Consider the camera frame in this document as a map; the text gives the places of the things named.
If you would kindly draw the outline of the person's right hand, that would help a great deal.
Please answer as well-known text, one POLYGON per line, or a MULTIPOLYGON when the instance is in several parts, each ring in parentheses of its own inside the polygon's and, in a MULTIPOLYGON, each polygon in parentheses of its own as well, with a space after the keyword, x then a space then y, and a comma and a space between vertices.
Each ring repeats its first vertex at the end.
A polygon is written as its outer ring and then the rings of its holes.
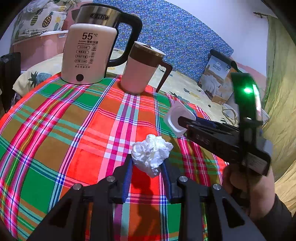
POLYGON ((246 211, 251 220, 265 217, 272 209, 275 200, 272 168, 269 168, 267 176, 252 176, 240 172, 238 165, 230 164, 223 170, 223 188, 231 193, 234 187, 249 193, 250 208, 246 211))

